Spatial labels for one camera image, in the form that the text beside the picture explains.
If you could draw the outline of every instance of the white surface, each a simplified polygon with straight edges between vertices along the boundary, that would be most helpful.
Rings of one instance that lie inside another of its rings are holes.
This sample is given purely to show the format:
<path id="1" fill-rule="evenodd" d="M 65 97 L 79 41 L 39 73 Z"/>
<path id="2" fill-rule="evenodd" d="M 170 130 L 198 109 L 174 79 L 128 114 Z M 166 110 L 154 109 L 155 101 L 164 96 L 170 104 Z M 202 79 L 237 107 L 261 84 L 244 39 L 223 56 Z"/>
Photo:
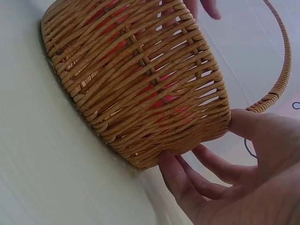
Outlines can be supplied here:
<path id="1" fill-rule="evenodd" d="M 0 1 L 0 224 L 189 224 L 157 168 L 140 173 L 85 125 L 54 79 L 38 23 L 52 0 Z M 270 111 L 300 118 L 300 2 L 273 0 L 290 34 L 293 78 Z M 223 71 L 232 108 L 262 97 L 282 65 L 278 25 L 262 0 L 219 1 L 216 22 L 199 9 L 199 24 Z M 227 160 L 251 165 L 243 139 L 207 145 Z M 192 157 L 192 166 L 216 180 Z"/>

